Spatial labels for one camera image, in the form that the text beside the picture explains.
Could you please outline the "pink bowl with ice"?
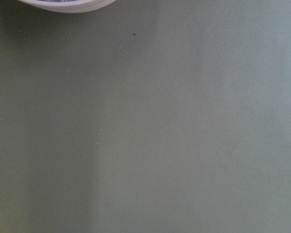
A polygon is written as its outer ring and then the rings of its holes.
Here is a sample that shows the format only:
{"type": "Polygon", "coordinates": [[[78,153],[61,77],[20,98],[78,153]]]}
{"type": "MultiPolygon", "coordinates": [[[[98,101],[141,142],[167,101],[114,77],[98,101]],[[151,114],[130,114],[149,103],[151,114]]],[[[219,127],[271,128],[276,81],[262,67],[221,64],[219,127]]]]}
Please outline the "pink bowl with ice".
{"type": "Polygon", "coordinates": [[[115,0],[20,0],[20,2],[59,13],[85,13],[103,8],[115,0]]]}

